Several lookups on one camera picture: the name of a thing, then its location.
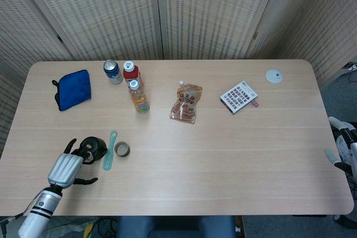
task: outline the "soda can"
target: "soda can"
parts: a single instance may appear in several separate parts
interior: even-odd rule
[[[123,81],[123,75],[120,72],[119,65],[113,60],[106,60],[103,70],[112,84],[120,84]]]

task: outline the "table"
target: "table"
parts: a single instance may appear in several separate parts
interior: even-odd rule
[[[0,213],[17,214],[48,186],[47,175],[67,143],[88,136],[131,147],[82,166],[99,180],[63,190],[55,215],[347,214],[353,201],[345,175],[324,155],[336,154],[321,95],[303,60],[135,61],[150,111],[138,114],[125,83],[112,85],[102,61],[39,62],[23,89],[0,160]],[[59,112],[51,80],[87,69],[92,99]],[[265,74],[278,69],[280,84]],[[179,81],[203,87],[197,120],[169,119]],[[259,107],[232,115],[219,96],[245,80]]]

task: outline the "blue chair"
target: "blue chair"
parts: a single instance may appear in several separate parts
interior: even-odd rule
[[[233,216],[122,216],[117,238],[235,238]]]

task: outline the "blue pouch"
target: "blue pouch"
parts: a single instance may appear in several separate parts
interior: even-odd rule
[[[55,100],[60,111],[91,99],[90,80],[87,70],[65,75],[59,82],[52,80],[57,87]]]

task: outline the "woven panel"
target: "woven panel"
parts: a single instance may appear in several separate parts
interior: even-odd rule
[[[164,0],[169,59],[244,57],[262,0]]]
[[[307,0],[269,0],[246,57],[268,59]]]
[[[44,0],[82,60],[156,59],[151,0]]]
[[[357,0],[313,0],[278,54],[305,59],[323,83],[357,57]]]
[[[65,59],[23,0],[0,0],[0,60],[26,78],[38,61]]]
[[[22,87],[0,72],[0,157],[4,150]]]

